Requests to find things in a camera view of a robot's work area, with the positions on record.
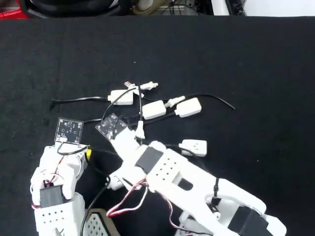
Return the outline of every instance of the white wall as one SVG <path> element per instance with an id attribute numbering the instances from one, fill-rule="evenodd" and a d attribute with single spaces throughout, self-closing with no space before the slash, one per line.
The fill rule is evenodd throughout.
<path id="1" fill-rule="evenodd" d="M 247 16 L 315 16 L 315 0 L 247 0 Z"/>

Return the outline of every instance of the black tablecloth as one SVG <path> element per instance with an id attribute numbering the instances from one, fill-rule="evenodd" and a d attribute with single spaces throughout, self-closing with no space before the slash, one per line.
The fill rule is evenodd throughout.
<path id="1" fill-rule="evenodd" d="M 50 99 L 107 96 L 125 81 L 158 82 L 146 93 L 151 98 L 211 93 L 232 103 L 235 111 L 202 97 L 200 114 L 150 124 L 146 136 L 165 144 L 207 140 L 203 160 L 212 174 L 262 199 L 287 235 L 312 235 L 314 25 L 315 18 L 239 17 L 0 22 L 1 235 L 35 234 L 30 177 L 44 147 L 53 144 L 58 117 L 100 118 L 108 105 L 84 102 L 50 111 Z M 137 103 L 113 109 L 137 111 Z M 84 127 L 82 142 L 111 148 L 92 124 Z M 120 164 L 101 152 L 92 160 L 108 172 Z M 77 191 L 89 204 L 102 185 L 87 169 Z M 107 191 L 96 207 L 108 209 L 125 193 Z M 114 222 L 122 236 L 171 236 L 168 214 L 165 202 L 150 194 L 140 210 Z"/>

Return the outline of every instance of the white cable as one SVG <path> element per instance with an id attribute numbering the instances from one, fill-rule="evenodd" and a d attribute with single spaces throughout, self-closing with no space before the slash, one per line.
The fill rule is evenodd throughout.
<path id="1" fill-rule="evenodd" d="M 128 211 L 138 210 L 138 209 L 142 206 L 142 204 L 143 204 L 143 202 L 144 202 L 144 200 L 145 200 L 147 194 L 148 194 L 148 187 L 146 187 L 146 189 L 145 189 L 145 191 L 144 191 L 144 194 L 143 194 L 143 196 L 142 196 L 142 199 L 141 199 L 141 201 L 139 202 L 139 204 L 138 204 L 136 207 L 134 207 L 134 208 L 125 208 L 125 209 L 117 210 L 117 211 L 115 211 L 115 212 L 112 212 L 111 215 L 117 215 L 117 214 L 122 214 L 122 213 L 125 213 L 125 212 L 128 212 Z"/>
<path id="2" fill-rule="evenodd" d="M 143 182 L 145 182 L 145 181 L 146 181 L 145 179 L 142 179 L 142 180 L 140 180 L 139 182 L 137 182 L 137 183 L 127 192 L 127 194 L 124 196 L 124 198 L 123 198 L 117 205 L 113 206 L 112 208 L 110 208 L 110 209 L 107 211 L 106 216 L 107 216 L 107 217 L 111 217 L 112 215 L 116 215 L 116 214 L 114 214 L 114 213 L 115 213 L 114 211 L 117 210 L 117 208 L 120 207 L 120 205 L 124 203 L 124 201 L 127 199 L 127 197 L 136 189 L 136 187 L 137 187 L 138 185 L 140 185 L 141 183 L 143 183 Z"/>

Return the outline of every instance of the yellow component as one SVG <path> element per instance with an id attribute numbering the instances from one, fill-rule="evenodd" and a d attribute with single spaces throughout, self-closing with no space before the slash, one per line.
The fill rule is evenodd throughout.
<path id="1" fill-rule="evenodd" d="M 91 149 L 87 149 L 87 158 L 88 158 L 88 160 L 90 160 L 91 154 L 92 154 L 92 150 Z"/>

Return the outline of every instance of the white plug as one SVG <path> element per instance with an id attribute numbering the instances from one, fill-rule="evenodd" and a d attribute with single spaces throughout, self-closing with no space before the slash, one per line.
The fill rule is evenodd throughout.
<path id="1" fill-rule="evenodd" d="M 174 97 L 171 98 L 167 101 L 167 103 L 165 103 L 165 107 L 168 108 L 172 108 L 173 106 L 175 106 L 176 104 L 180 103 L 181 101 L 185 100 L 185 96 L 180 96 L 180 97 Z"/>
<path id="2" fill-rule="evenodd" d="M 207 154 L 207 141 L 205 140 L 184 139 L 178 146 L 192 151 L 196 156 L 205 156 Z M 192 156 L 190 152 L 185 150 L 182 150 L 182 155 Z"/>
<path id="3" fill-rule="evenodd" d="M 142 84 L 140 85 L 141 90 L 151 90 L 154 89 L 158 86 L 158 83 L 153 83 L 152 81 L 146 83 L 146 84 Z"/>
<path id="4" fill-rule="evenodd" d="M 175 114 L 181 118 L 189 117 L 199 112 L 201 112 L 201 105 L 196 97 L 177 104 L 175 110 Z"/>
<path id="5" fill-rule="evenodd" d="M 151 102 L 142 107 L 142 116 L 144 119 L 153 119 L 166 114 L 166 108 L 162 100 Z"/>
<path id="6" fill-rule="evenodd" d="M 138 121 L 138 127 L 136 129 L 136 137 L 139 139 L 145 139 L 143 130 L 143 120 Z"/>
<path id="7" fill-rule="evenodd" d="M 126 89 L 113 90 L 113 91 L 111 91 L 111 93 L 107 97 L 107 99 L 108 99 L 108 101 L 113 102 L 126 91 L 127 91 Z M 132 91 L 127 92 L 124 96 L 122 96 L 120 99 L 118 99 L 117 102 L 114 103 L 114 105 L 132 105 L 132 104 L 133 104 L 133 92 Z"/>

